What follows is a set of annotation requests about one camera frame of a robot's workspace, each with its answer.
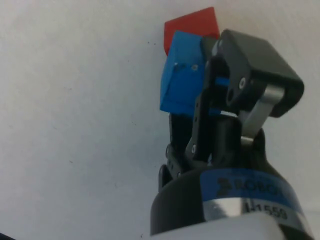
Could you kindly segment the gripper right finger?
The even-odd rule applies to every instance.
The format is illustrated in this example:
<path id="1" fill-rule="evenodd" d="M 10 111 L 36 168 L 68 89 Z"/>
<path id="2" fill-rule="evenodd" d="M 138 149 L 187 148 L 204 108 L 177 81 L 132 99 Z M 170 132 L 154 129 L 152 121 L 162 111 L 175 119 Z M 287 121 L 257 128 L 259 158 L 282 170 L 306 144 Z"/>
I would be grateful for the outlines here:
<path id="1" fill-rule="evenodd" d="M 185 149 L 192 163 L 223 156 L 226 142 L 251 149 L 267 118 L 282 117 L 304 93 L 302 79 L 267 40 L 226 29 L 200 46 L 204 81 Z"/>

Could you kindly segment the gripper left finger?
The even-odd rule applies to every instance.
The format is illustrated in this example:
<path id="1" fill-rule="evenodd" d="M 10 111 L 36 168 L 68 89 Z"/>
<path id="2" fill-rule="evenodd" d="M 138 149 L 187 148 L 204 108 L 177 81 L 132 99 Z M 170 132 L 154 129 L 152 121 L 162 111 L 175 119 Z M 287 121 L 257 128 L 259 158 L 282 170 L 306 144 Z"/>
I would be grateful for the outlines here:
<path id="1" fill-rule="evenodd" d="M 183 114 L 169 115 L 170 142 L 166 148 L 167 168 L 172 177 L 190 171 L 194 154 L 191 142 L 193 132 L 193 118 Z"/>

